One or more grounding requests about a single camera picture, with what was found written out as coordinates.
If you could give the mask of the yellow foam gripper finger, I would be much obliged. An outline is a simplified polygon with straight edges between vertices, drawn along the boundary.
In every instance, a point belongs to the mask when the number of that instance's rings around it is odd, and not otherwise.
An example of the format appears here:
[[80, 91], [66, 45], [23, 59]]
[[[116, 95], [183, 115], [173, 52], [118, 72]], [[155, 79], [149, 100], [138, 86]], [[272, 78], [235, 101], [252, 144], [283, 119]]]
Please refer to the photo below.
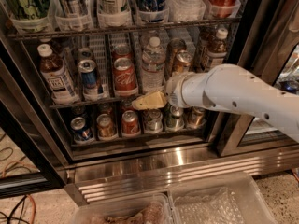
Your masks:
[[149, 92], [132, 101], [132, 106], [136, 110], [158, 109], [167, 104], [166, 97], [161, 91]]

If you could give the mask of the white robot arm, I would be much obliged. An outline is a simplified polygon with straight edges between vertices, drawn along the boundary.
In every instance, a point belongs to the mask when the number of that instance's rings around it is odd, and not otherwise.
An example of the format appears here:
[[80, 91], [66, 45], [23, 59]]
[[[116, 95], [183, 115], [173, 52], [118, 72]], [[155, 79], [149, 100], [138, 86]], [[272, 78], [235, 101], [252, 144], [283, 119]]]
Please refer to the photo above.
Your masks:
[[152, 91], [132, 101], [136, 110], [167, 104], [251, 115], [299, 141], [299, 96], [276, 89], [234, 64], [221, 64], [207, 73], [174, 75], [163, 91]]

